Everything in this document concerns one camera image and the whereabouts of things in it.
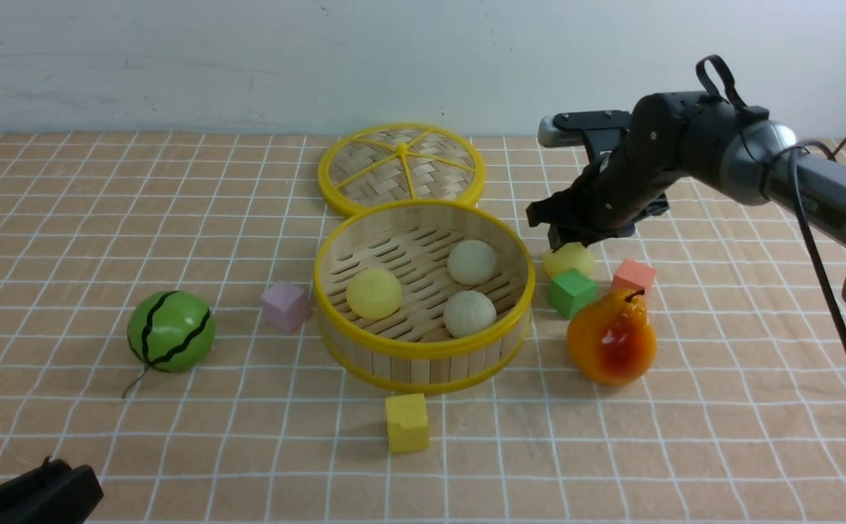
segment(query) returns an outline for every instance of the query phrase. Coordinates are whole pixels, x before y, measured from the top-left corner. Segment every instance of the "wire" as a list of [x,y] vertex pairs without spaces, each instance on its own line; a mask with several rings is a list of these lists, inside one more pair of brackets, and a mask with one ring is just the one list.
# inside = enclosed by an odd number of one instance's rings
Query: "wire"
[[736,119],[739,122],[739,125],[736,126],[736,130],[739,132],[739,139],[741,140],[746,153],[749,155],[749,158],[752,159],[752,162],[762,166],[762,168],[765,168],[767,172],[768,170],[774,169],[775,164],[778,163],[783,156],[788,155],[788,177],[789,181],[791,181],[791,189],[794,191],[794,213],[798,218],[798,227],[801,229],[801,235],[805,239],[807,253],[811,258],[811,264],[814,266],[814,272],[818,275],[818,282],[821,284],[821,292],[827,301],[827,308],[833,318],[833,325],[836,325],[837,332],[839,333],[839,341],[842,342],[842,349],[844,349],[846,354],[846,324],[842,319],[841,313],[839,313],[839,305],[833,295],[833,287],[831,286],[831,283],[829,283],[827,271],[825,270],[823,261],[821,260],[821,253],[818,252],[818,246],[814,241],[814,234],[811,232],[811,226],[805,213],[805,203],[802,199],[801,183],[799,183],[798,176],[798,156],[801,155],[802,151],[810,153],[808,151],[808,147],[816,147],[827,155],[828,160],[836,162],[837,153],[839,153],[839,150],[846,145],[846,137],[841,143],[839,143],[834,151],[829,150],[829,147],[825,146],[822,142],[818,142],[818,140],[802,140],[802,142],[795,143],[794,146],[789,146],[783,149],[774,156],[771,162],[760,162],[752,155],[752,151],[749,150],[749,144],[746,142],[744,128],[746,123],[749,123],[750,121],[758,122],[758,120],[768,117],[768,111],[759,107],[749,107],[745,102],[743,102],[739,93],[736,92],[733,73],[730,72],[729,67],[726,66],[723,59],[716,55],[705,57],[705,59],[700,60],[698,65],[695,67],[695,72],[698,74],[698,80],[701,82],[701,85],[704,87],[706,92],[706,100],[723,100],[723,97],[719,94],[717,86],[706,73],[706,63],[710,63],[714,67],[716,73],[719,74],[719,78],[725,88],[726,102],[734,107]]
[[808,147],[816,147],[820,149],[827,155],[829,160],[836,162],[836,154],[829,150],[824,143],[818,142],[817,140],[803,140],[802,142],[796,143],[794,146],[786,147],[782,150],[782,152],[778,153],[778,155],[775,155],[774,162],[772,162],[772,164],[774,165],[778,162],[782,156],[788,155],[788,177],[789,181],[791,181],[791,189],[794,191],[794,213],[798,218],[798,227],[801,229],[802,236],[805,239],[807,253],[811,258],[811,264],[814,266],[814,272],[816,273],[816,276],[818,276],[818,282],[821,283],[821,292],[823,292],[824,298],[827,301],[829,313],[831,313],[833,324],[836,325],[836,329],[839,334],[839,341],[842,342],[842,348],[846,354],[846,324],[842,318],[841,312],[839,312],[839,305],[833,295],[833,288],[831,283],[829,283],[827,271],[825,270],[821,260],[821,253],[818,252],[818,246],[816,246],[816,242],[814,241],[814,234],[811,232],[811,226],[805,213],[805,203],[801,194],[801,183],[799,183],[798,176],[798,156],[801,156],[802,150],[804,150],[804,152],[808,152]]

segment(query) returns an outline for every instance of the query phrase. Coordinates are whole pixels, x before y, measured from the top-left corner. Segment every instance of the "green cube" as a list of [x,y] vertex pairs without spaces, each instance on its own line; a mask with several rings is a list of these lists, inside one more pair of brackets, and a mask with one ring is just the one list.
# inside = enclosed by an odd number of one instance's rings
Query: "green cube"
[[572,319],[581,309],[595,302],[596,295],[596,282],[581,271],[570,269],[549,283],[546,302],[563,317]]

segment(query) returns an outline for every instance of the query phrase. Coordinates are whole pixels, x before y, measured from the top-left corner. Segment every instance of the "bamboo steamer lid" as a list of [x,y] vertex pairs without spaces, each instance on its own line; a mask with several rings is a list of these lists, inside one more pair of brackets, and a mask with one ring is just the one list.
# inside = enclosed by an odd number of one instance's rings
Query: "bamboo steamer lid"
[[406,199],[474,206],[485,176],[484,160],[468,140],[423,124],[360,130],[330,147],[319,163],[319,189],[346,218]]

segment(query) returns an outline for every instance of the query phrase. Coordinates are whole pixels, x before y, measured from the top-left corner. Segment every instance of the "red cube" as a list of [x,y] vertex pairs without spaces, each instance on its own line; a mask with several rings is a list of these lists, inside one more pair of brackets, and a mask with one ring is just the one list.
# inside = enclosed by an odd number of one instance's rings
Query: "red cube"
[[655,268],[626,258],[623,259],[619,269],[616,269],[610,288],[611,291],[617,289],[639,291],[643,289],[645,294],[648,295],[652,291],[653,283],[655,283]]

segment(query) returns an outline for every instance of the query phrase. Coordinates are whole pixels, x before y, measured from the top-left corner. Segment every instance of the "toy fruit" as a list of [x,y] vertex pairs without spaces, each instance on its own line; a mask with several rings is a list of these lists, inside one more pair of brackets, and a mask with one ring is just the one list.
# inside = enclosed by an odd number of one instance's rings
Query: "toy fruit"
[[462,241],[446,262],[449,276],[460,285],[482,285],[497,272],[497,253],[482,241]]
[[655,328],[645,291],[619,289],[581,309],[568,325],[568,354],[597,384],[623,386],[642,377],[655,361]]
[[186,291],[151,295],[129,319],[129,347],[157,371],[187,371],[209,354],[215,338],[209,306]]
[[542,257],[542,267],[550,279],[569,269],[577,269],[586,277],[590,277],[594,271],[594,253],[581,242],[567,243],[559,251],[546,251]]
[[363,269],[348,283],[346,301],[359,317],[382,319],[400,309],[403,288],[394,273],[387,269]]
[[490,328],[496,322],[497,309],[487,295],[469,289],[449,297],[442,318],[449,334],[462,338]]

